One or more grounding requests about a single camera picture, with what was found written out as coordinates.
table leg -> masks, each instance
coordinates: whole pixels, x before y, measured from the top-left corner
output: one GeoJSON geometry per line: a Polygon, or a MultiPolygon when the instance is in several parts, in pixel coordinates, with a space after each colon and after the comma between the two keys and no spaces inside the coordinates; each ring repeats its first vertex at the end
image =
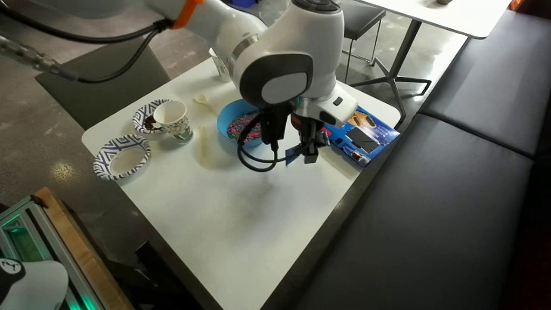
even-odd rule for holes
{"type": "Polygon", "coordinates": [[[418,94],[418,95],[425,95],[425,92],[428,90],[430,87],[430,80],[418,80],[418,78],[402,78],[402,77],[397,77],[399,75],[399,70],[402,66],[402,63],[406,61],[406,56],[408,52],[411,51],[411,46],[414,42],[414,37],[420,30],[421,23],[420,21],[411,21],[409,27],[408,27],[408,32],[399,46],[399,51],[396,54],[396,59],[392,63],[392,68],[390,70],[385,70],[378,61],[375,61],[377,68],[382,71],[383,78],[378,78],[378,80],[370,80],[370,82],[363,82],[363,83],[352,83],[349,87],[366,87],[366,85],[378,85],[378,83],[389,83],[390,89],[392,89],[392,94],[396,97],[396,102],[397,102],[397,111],[401,114],[401,118],[404,118],[404,109],[401,106],[401,99],[399,99],[399,94],[397,94],[397,83],[421,83],[425,85],[423,90],[418,94]]]}

black sofa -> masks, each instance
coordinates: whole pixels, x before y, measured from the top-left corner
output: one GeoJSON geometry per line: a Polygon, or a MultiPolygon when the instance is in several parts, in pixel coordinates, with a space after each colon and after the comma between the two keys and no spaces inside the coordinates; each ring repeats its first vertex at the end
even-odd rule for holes
{"type": "Polygon", "coordinates": [[[285,309],[549,307],[544,276],[535,297],[521,285],[530,263],[551,269],[549,99],[551,21],[506,13],[458,54],[285,309]]]}

gray floor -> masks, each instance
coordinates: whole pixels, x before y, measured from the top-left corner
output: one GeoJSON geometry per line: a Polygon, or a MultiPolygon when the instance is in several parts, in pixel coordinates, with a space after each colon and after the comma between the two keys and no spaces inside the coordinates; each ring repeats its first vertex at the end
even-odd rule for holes
{"type": "MultiPolygon", "coordinates": [[[[65,18],[25,2],[12,8],[55,28],[92,37],[127,33],[156,20],[142,8],[132,8],[122,16],[103,21],[65,18]]],[[[282,8],[284,2],[280,0],[263,0],[256,15],[272,23],[282,8]]],[[[394,15],[387,15],[383,20],[377,47],[377,58],[383,64],[390,66],[406,27],[408,20],[394,15]]],[[[3,18],[0,20],[0,35],[36,47],[60,63],[98,49],[55,40],[3,18]]],[[[354,54],[366,58],[371,42],[373,32],[354,46],[354,54]]],[[[464,37],[423,27],[401,73],[439,80],[463,42],[464,37]]],[[[206,49],[203,40],[187,32],[167,32],[151,44],[151,51],[170,78],[204,61],[208,58],[206,49]]],[[[108,259],[132,264],[132,252],[153,230],[113,183],[99,182],[91,173],[92,157],[80,145],[82,130],[34,82],[37,73],[1,54],[0,73],[0,202],[12,206],[37,188],[49,187],[75,211],[108,259]]],[[[352,61],[347,82],[373,77],[380,77],[380,73],[371,71],[365,63],[352,61]]],[[[399,90],[411,116],[423,99],[408,97],[408,94],[416,92],[414,87],[401,87],[399,90]]],[[[365,89],[365,92],[383,102],[394,102],[383,85],[365,89]]]]}

cup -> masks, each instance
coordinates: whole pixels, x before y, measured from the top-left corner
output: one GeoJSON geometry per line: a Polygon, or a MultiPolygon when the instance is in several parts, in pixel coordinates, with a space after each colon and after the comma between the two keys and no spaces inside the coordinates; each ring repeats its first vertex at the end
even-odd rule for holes
{"type": "Polygon", "coordinates": [[[163,133],[173,135],[173,139],[187,142],[192,137],[187,120],[187,108],[180,102],[167,101],[153,113],[153,126],[163,133]]]}
{"type": "Polygon", "coordinates": [[[218,71],[216,80],[229,82],[229,71],[227,71],[225,64],[222,63],[222,59],[218,59],[218,56],[211,49],[208,49],[208,56],[213,61],[213,64],[216,66],[216,71],[218,71]]]}

table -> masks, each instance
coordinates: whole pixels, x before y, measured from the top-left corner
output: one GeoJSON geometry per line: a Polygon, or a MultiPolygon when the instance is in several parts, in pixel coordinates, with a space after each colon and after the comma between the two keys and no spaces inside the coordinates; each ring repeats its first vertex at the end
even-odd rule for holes
{"type": "Polygon", "coordinates": [[[383,11],[396,13],[411,20],[408,32],[401,42],[396,59],[387,71],[378,61],[375,64],[382,70],[383,78],[354,83],[351,87],[365,87],[377,83],[389,83],[397,101],[397,109],[402,114],[402,106],[397,95],[396,83],[421,83],[425,85],[418,95],[425,95],[430,87],[430,80],[397,77],[406,56],[414,42],[414,37],[421,23],[449,30],[452,33],[466,35],[470,39],[485,39],[494,30],[509,0],[452,0],[447,6],[440,6],[435,0],[359,0],[368,6],[380,8],[383,11]]]}
{"type": "MultiPolygon", "coordinates": [[[[154,99],[185,102],[192,140],[179,145],[170,137],[151,137],[151,161],[118,187],[220,309],[260,309],[358,171],[328,149],[320,151],[315,166],[292,163],[268,175],[244,170],[235,147],[220,140],[215,130],[215,114],[239,95],[215,77],[213,63],[204,61],[89,128],[82,144],[96,154],[105,142],[132,133],[132,114],[154,99]],[[206,95],[208,108],[192,104],[196,95],[206,95]]],[[[399,121],[390,106],[344,89],[387,125],[399,121]]],[[[297,144],[292,132],[287,126],[280,151],[297,144]]]]}

